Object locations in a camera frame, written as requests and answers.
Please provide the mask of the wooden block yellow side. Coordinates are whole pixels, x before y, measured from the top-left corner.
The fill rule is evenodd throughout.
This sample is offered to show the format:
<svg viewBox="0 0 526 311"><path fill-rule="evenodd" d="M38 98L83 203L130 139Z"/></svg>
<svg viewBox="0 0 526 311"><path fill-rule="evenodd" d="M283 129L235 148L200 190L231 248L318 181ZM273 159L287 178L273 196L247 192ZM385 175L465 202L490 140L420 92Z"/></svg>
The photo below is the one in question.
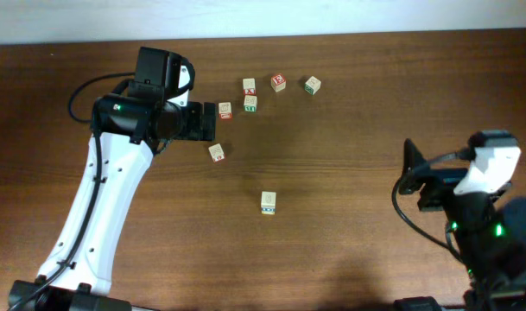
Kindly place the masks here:
<svg viewBox="0 0 526 311"><path fill-rule="evenodd" d="M276 213L276 192L262 191L261 212L269 215Z"/></svg>

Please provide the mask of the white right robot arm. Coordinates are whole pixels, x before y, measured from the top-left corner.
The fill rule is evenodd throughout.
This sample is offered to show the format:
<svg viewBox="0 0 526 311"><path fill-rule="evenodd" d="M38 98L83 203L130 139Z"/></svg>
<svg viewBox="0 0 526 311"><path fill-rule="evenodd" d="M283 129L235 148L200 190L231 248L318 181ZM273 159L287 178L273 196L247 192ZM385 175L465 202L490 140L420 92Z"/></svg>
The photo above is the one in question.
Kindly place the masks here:
<svg viewBox="0 0 526 311"><path fill-rule="evenodd" d="M448 250L466 268L466 310L526 310L526 197L497 208L511 187L521 149L506 130L473 134L467 147L423 157L410 140L403 144L403 169L391 194L399 217L415 232ZM397 202L419 193L422 212L444 212L444 240L413 223Z"/></svg>

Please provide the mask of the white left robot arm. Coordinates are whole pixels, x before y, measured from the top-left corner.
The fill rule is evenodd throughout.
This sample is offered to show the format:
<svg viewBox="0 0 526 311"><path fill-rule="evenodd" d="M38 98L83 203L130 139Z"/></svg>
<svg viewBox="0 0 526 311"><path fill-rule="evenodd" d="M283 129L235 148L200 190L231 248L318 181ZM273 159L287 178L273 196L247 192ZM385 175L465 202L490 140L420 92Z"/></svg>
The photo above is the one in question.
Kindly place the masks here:
<svg viewBox="0 0 526 311"><path fill-rule="evenodd" d="M33 282L15 281L11 310L133 310L111 298L117 244L132 198L155 156L174 141L215 138L217 107L189 100L184 56L139 50L136 69L93 104L84 174L66 223Z"/></svg>

